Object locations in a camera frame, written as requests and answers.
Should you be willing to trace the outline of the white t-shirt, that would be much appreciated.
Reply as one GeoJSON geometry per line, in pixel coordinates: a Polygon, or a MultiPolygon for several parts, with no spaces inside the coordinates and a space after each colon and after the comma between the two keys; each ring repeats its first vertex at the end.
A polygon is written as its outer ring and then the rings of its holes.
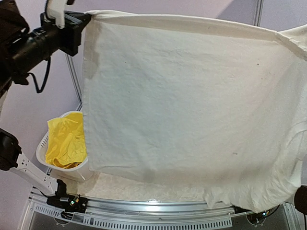
{"type": "Polygon", "coordinates": [[[92,171],[199,188],[261,212],[301,186],[307,27],[90,11],[83,127],[92,171]]]}

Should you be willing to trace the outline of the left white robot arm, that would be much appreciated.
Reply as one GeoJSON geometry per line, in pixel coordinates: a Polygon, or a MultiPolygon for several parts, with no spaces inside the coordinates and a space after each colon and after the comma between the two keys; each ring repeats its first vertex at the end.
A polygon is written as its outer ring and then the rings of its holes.
{"type": "MultiPolygon", "coordinates": [[[[0,2],[0,102],[4,103],[12,83],[28,85],[32,77],[41,93],[50,72],[51,56],[58,50],[75,56],[81,45],[82,31],[91,20],[88,13],[66,11],[72,0],[48,0],[41,13],[41,26],[30,30],[14,0],[0,2]]],[[[0,131],[0,169],[11,171],[52,197],[61,208],[71,204],[66,184],[46,176],[22,152],[17,138],[0,131]]]]}

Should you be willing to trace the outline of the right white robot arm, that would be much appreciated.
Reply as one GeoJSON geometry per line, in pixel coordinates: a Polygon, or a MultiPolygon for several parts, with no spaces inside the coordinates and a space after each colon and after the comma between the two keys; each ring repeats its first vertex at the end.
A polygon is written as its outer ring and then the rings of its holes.
{"type": "Polygon", "coordinates": [[[307,186],[301,185],[294,196],[294,206],[297,211],[307,215],[307,186]]]}

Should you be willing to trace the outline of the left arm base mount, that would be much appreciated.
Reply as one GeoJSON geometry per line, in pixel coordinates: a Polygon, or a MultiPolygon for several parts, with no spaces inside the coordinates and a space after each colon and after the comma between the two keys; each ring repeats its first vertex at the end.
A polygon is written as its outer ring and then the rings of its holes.
{"type": "Polygon", "coordinates": [[[67,185],[57,179],[57,190],[54,195],[47,197],[47,204],[63,209],[65,212],[85,213],[89,199],[80,194],[67,194],[67,185]]]}

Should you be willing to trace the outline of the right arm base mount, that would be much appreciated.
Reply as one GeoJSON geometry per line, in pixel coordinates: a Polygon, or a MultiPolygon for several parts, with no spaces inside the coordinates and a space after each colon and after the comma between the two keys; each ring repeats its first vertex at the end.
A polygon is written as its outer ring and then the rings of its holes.
{"type": "Polygon", "coordinates": [[[278,209],[279,209],[280,205],[277,205],[273,208],[267,209],[265,211],[261,211],[261,212],[254,212],[248,209],[243,209],[237,206],[232,206],[232,208],[234,209],[234,212],[236,214],[240,214],[240,213],[247,213],[247,214],[260,214],[260,216],[262,218],[267,218],[269,216],[271,216],[272,214],[274,214],[278,209]]]}

